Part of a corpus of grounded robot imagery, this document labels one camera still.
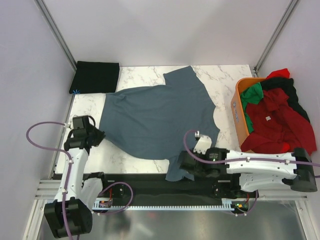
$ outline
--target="red clothing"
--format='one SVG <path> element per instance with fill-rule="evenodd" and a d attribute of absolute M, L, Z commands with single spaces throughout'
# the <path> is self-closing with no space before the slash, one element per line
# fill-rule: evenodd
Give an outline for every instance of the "red clothing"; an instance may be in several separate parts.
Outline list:
<path fill-rule="evenodd" d="M 277 71 L 273 71 L 265 79 L 271 79 L 271 78 L 275 78 L 275 77 L 282 77 L 282 78 L 289 79 L 290 78 L 290 72 L 289 72 L 288 68 L 280 69 L 280 70 L 277 70 Z"/>
<path fill-rule="evenodd" d="M 279 154 L 304 148 L 311 155 L 317 150 L 316 138 L 310 123 L 288 106 L 288 96 L 281 88 L 263 91 L 259 104 L 248 103 L 254 131 L 241 145 L 241 150 L 255 153 Z"/>

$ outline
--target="laundry basket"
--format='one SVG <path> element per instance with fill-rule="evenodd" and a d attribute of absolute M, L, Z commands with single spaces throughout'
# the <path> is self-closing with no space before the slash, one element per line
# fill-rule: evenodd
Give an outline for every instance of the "laundry basket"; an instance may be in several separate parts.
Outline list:
<path fill-rule="evenodd" d="M 262 82 L 264 80 L 265 78 L 261 78 L 261 77 L 246 77 L 246 78 L 240 79 L 236 83 L 235 93 L 231 100 L 231 109 L 232 109 L 232 115 L 233 115 L 236 135 L 238 137 L 239 146 L 241 146 L 242 143 L 249 136 L 245 114 L 241 104 L 240 94 L 247 88 L 251 87 L 252 85 Z"/>

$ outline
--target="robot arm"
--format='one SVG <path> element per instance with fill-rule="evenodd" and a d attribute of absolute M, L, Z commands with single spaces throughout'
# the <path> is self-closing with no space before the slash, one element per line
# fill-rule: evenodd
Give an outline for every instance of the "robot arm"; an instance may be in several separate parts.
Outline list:
<path fill-rule="evenodd" d="M 105 137 L 89 122 L 89 116 L 79 116 L 72 119 L 71 130 L 64 150 L 71 155 L 72 168 L 68 174 L 69 158 L 66 157 L 61 184 L 52 203 L 44 207 L 44 216 L 55 238 L 67 237 L 67 231 L 62 214 L 62 198 L 64 184 L 68 177 L 65 208 L 68 226 L 72 235 L 89 233 L 93 225 L 92 208 L 98 194 L 103 189 L 103 172 L 92 173 L 83 183 L 85 166 L 92 147 L 97 147 Z"/>
<path fill-rule="evenodd" d="M 191 151 L 196 157 L 212 162 L 230 160 L 225 163 L 207 164 L 196 161 L 186 151 L 180 154 L 181 169 L 197 176 L 217 179 L 214 185 L 217 189 L 216 197 L 240 198 L 245 196 L 245 193 L 277 189 L 284 185 L 298 192 L 317 191 L 313 167 L 290 163 L 311 162 L 303 148 L 296 148 L 293 153 L 248 153 L 211 147 L 210 137 L 200 135 L 199 132 L 196 132 L 195 138 L 198 142 Z"/>

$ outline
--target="marble table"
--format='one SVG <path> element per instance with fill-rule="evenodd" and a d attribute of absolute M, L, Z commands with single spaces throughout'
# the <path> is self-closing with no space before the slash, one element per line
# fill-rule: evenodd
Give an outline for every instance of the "marble table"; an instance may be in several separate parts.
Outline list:
<path fill-rule="evenodd" d="M 122 67 L 117 91 L 143 86 L 164 85 L 163 74 L 185 66 L 141 66 Z M 216 105 L 213 118 L 220 129 L 216 147 L 239 150 L 239 144 L 230 106 L 238 80 L 252 77 L 248 65 L 195 65 L 192 66 L 197 77 L 205 85 L 213 103 Z M 74 116 L 91 115 L 99 128 L 106 95 L 104 93 L 78 94 L 74 98 L 69 122 Z M 69 129 L 63 139 L 65 142 Z M 56 174 L 62 174 L 65 155 L 59 154 L 55 168 Z M 86 163 L 84 173 L 166 173 L 169 161 L 145 160 L 133 157 L 117 146 L 103 140 L 98 147 L 93 147 Z"/>

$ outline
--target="white wall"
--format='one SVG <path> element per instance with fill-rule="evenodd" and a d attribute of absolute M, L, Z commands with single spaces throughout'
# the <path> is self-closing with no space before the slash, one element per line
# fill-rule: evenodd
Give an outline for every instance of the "white wall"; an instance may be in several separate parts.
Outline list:
<path fill-rule="evenodd" d="M 43 0 L 77 61 L 254 66 L 290 0 Z"/>
<path fill-rule="evenodd" d="M 259 71 L 260 77 L 288 68 L 294 78 L 299 102 L 307 111 L 315 133 L 318 151 L 312 160 L 320 163 L 320 1 L 300 1 L 285 26 L 266 62 Z M 309 194 L 317 225 L 320 227 L 319 191 Z"/>
<path fill-rule="evenodd" d="M 63 121 L 74 71 L 33 0 L 0 1 L 0 239 L 22 239 L 52 152 L 26 140 L 29 126 Z M 59 127 L 31 137 L 55 147 Z"/>

